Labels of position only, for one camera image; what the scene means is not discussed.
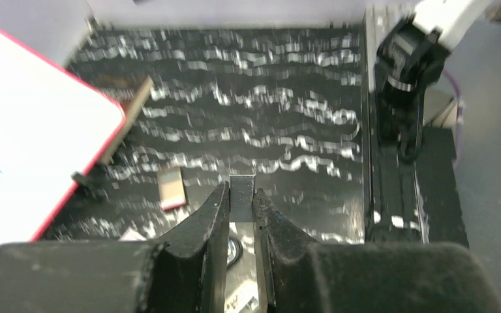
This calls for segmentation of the red white staple box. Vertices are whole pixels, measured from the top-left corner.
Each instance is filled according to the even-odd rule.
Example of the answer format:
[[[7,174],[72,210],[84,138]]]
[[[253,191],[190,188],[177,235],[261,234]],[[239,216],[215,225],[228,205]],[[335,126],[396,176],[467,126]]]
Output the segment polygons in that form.
[[[120,241],[146,241],[147,239],[138,231],[128,228],[119,238]]]

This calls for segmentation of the silver staple strip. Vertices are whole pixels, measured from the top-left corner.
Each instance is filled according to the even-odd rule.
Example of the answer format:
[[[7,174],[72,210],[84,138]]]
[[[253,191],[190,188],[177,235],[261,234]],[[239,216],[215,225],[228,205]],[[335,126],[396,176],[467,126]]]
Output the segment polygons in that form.
[[[230,175],[230,221],[252,222],[255,175]]]

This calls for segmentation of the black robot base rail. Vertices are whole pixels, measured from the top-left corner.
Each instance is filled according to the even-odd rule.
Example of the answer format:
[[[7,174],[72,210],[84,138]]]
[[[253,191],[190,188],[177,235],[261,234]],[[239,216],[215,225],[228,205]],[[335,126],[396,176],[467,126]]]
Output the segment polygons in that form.
[[[369,202],[365,212],[368,242],[452,242],[468,246],[454,173],[453,131],[425,126],[425,143],[413,164],[403,164],[396,154],[376,140],[374,99],[375,60],[380,39],[398,22],[409,6],[372,7],[365,13],[368,100]]]

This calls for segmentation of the cardboard staple box tray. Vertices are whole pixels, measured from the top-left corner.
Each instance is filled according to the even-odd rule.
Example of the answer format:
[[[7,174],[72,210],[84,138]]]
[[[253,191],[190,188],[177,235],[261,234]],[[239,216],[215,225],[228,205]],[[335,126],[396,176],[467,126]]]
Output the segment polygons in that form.
[[[187,203],[180,167],[166,168],[157,173],[160,207],[170,211]]]

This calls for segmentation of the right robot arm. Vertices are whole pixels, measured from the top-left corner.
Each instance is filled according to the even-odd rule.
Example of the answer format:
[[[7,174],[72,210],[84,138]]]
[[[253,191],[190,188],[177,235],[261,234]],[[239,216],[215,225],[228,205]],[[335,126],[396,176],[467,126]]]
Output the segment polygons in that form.
[[[413,164],[425,143],[425,126],[453,129],[461,156],[464,106],[480,101],[496,116],[501,94],[501,1],[419,1],[380,39],[375,60],[376,140]],[[427,90],[441,79],[455,93],[448,116],[425,115]]]

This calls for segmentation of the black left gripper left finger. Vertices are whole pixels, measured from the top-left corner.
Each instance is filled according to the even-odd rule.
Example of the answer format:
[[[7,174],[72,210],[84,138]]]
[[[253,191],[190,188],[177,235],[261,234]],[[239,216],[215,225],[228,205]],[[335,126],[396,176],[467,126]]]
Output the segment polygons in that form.
[[[222,312],[228,183],[157,239],[0,245],[0,312]]]

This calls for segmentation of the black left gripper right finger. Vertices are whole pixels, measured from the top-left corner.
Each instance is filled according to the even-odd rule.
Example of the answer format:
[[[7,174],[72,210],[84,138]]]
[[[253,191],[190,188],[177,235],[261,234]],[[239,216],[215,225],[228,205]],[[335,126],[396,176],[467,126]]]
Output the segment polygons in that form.
[[[480,263],[453,243],[328,244],[252,200],[261,312],[501,312]]]

